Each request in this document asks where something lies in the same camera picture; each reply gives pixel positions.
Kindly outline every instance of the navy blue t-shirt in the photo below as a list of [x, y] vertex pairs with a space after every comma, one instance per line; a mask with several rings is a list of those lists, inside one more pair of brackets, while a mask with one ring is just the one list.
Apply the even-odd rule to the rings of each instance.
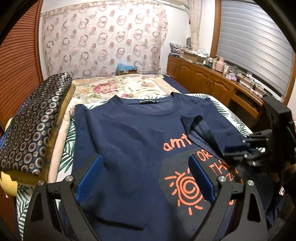
[[[269, 176], [222, 161], [228, 146], [247, 146], [210, 99], [172, 93], [143, 103], [114, 96], [92, 110], [75, 108], [73, 173], [94, 153], [104, 159], [89, 198], [80, 204], [102, 240], [189, 240], [210, 208], [188, 168], [191, 153], [230, 181], [254, 180], [267, 209]], [[213, 148], [205, 133], [214, 138]]]

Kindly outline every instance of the wooden louvered door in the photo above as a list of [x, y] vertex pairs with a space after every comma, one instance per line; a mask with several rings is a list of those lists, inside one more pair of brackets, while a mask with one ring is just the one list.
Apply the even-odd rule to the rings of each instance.
[[43, 81], [38, 52], [42, 1], [15, 24], [0, 46], [0, 128]]

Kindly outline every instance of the wooden desk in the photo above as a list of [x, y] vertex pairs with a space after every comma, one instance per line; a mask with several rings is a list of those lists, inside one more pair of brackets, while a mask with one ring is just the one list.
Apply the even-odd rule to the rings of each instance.
[[233, 111], [252, 128], [258, 121], [263, 101], [241, 83], [213, 69], [169, 56], [167, 74], [191, 93], [209, 94]]

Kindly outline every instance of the tied curtain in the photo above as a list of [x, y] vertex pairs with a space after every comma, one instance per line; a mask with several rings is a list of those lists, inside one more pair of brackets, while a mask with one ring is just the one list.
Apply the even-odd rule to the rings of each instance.
[[48, 76], [73, 79], [114, 75], [118, 63], [139, 73], [160, 73], [168, 31], [165, 10], [154, 1], [100, 1], [46, 12], [43, 55]]
[[191, 50], [197, 51], [200, 47], [200, 20], [202, 14], [202, 0], [189, 0]]

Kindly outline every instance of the t-shirt neckline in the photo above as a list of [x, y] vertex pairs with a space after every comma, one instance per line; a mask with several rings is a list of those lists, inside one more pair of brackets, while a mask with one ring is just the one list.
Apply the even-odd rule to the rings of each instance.
[[133, 114], [137, 114], [137, 115], [142, 114], [142, 115], [149, 115], [149, 116], [162, 116], [162, 115], [174, 114], [181, 109], [181, 95], [182, 94], [172, 92], [167, 97], [153, 99], [153, 100], [157, 100], [158, 103], [163, 103], [163, 102], [167, 102], [167, 101], [173, 101], [174, 103], [170, 109], [161, 110], [158, 112], [151, 112], [151, 113], [145, 113], [145, 112], [141, 112], [139, 110], [134, 110], [132, 107], [132, 105], [136, 105], [136, 104], [139, 105], [139, 101], [143, 101], [143, 100], [147, 100], [147, 99], [124, 99], [124, 98], [120, 98], [117, 95], [115, 95], [109, 100], [109, 102], [116, 104], [116, 105], [120, 105], [122, 108], [124, 108], [125, 110], [127, 110]]

